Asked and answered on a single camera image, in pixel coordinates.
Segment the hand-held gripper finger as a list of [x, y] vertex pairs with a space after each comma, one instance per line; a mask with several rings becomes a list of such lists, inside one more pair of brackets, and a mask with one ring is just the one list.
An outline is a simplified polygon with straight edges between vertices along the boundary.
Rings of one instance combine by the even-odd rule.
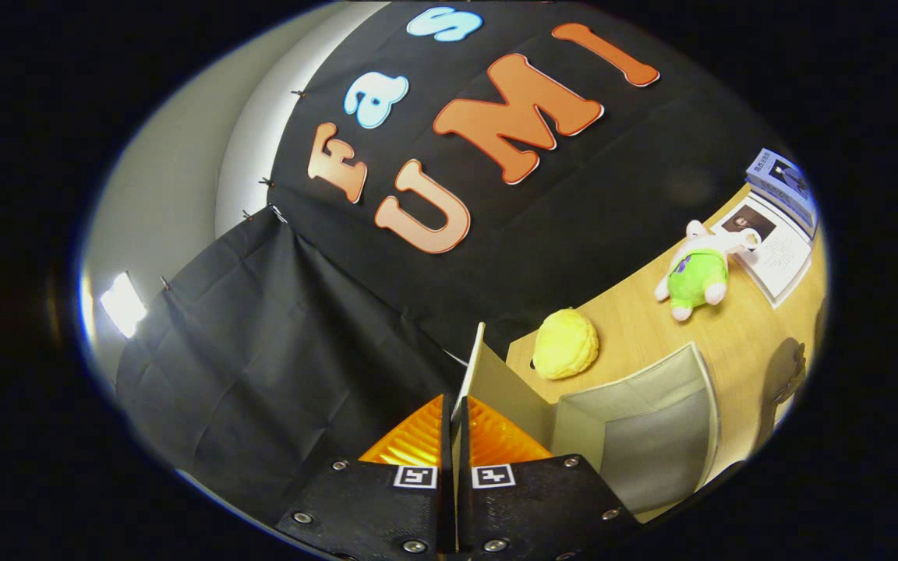
[[549, 453], [476, 398], [461, 412], [458, 544], [471, 560], [599, 560], [641, 532], [584, 456]]
[[331, 560], [440, 560], [454, 547], [445, 398], [403, 419], [359, 457], [321, 463], [275, 529]]

